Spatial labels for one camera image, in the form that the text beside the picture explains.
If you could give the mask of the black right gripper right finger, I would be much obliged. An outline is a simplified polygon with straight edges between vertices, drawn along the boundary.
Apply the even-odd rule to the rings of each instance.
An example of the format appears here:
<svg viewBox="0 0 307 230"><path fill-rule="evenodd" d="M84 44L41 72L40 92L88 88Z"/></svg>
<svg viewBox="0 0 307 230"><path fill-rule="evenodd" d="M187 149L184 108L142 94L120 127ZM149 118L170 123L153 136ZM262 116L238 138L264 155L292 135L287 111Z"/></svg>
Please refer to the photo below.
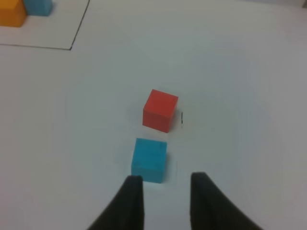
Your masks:
<svg viewBox="0 0 307 230"><path fill-rule="evenodd" d="M193 230L260 230L204 172L190 182L190 224Z"/></svg>

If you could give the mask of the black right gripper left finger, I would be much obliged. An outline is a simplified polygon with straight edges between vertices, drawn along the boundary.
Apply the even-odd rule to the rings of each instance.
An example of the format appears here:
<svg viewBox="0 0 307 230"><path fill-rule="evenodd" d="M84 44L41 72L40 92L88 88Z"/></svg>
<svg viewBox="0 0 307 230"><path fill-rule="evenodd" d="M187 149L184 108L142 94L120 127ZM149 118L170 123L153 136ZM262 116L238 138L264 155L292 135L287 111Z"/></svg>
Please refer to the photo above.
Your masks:
<svg viewBox="0 0 307 230"><path fill-rule="evenodd" d="M109 205L91 224L90 230L144 229L143 179L128 176Z"/></svg>

